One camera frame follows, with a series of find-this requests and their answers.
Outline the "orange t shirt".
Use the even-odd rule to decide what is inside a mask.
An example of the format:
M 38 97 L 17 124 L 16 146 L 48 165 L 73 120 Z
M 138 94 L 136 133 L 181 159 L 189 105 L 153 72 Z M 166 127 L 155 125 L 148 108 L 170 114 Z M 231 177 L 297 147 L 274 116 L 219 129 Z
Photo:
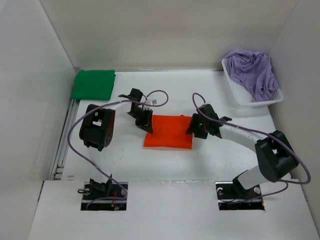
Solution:
M 184 115 L 153 115 L 153 133 L 147 133 L 143 146 L 191 150 L 193 135 L 187 133 L 191 120 L 191 116 Z

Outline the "green t shirt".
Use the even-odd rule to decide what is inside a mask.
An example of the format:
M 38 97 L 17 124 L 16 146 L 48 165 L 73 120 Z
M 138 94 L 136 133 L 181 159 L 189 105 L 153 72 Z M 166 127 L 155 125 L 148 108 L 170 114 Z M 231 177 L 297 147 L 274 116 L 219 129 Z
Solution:
M 114 70 L 81 70 L 74 79 L 72 100 L 109 101 L 116 74 Z

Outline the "lavender t shirt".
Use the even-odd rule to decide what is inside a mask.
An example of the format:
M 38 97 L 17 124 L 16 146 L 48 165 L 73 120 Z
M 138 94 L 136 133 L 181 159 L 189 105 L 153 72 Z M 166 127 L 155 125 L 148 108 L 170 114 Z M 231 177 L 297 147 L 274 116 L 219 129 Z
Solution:
M 255 102 L 272 99 L 280 88 L 271 64 L 271 58 L 261 51 L 234 50 L 222 57 L 227 61 L 226 71 L 232 81 L 243 86 Z

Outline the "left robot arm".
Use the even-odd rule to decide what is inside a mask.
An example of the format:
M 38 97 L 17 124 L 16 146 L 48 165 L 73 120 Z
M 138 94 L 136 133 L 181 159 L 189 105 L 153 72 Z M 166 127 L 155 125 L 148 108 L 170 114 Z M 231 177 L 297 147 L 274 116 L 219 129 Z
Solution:
M 90 104 L 84 116 L 82 116 L 73 127 L 81 123 L 79 138 L 83 141 L 89 152 L 96 150 L 102 152 L 112 141 L 116 114 L 126 113 L 135 119 L 135 125 L 148 133 L 153 132 L 152 116 L 153 110 L 144 108 L 151 107 L 152 104 L 142 102 L 144 94 L 136 88 L 130 94 L 120 94 L 117 102 L 105 105 Z

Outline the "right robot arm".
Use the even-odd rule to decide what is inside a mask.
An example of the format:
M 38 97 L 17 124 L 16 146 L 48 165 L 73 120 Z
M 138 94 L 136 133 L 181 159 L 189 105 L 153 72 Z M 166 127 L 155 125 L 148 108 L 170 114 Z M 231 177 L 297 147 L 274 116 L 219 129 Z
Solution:
M 283 132 L 265 133 L 236 125 L 230 117 L 219 118 L 210 104 L 202 105 L 192 115 L 186 133 L 200 139 L 211 135 L 229 140 L 256 154 L 257 165 L 232 180 L 230 193 L 237 199 L 247 200 L 254 188 L 266 182 L 282 181 L 300 164 Z

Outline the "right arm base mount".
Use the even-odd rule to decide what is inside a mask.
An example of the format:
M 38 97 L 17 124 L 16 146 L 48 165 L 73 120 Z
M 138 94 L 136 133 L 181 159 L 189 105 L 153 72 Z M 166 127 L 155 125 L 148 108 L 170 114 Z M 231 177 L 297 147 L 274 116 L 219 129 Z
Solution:
M 259 185 L 237 192 L 231 181 L 216 182 L 218 208 L 221 211 L 265 210 Z

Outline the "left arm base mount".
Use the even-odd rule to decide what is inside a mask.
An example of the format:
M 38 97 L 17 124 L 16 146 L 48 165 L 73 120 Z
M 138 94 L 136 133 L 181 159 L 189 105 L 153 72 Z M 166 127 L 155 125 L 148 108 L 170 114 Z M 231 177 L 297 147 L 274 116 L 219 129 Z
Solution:
M 83 188 L 77 190 L 81 195 L 81 211 L 126 211 L 127 200 L 123 189 L 110 180 L 96 182 L 90 179 Z

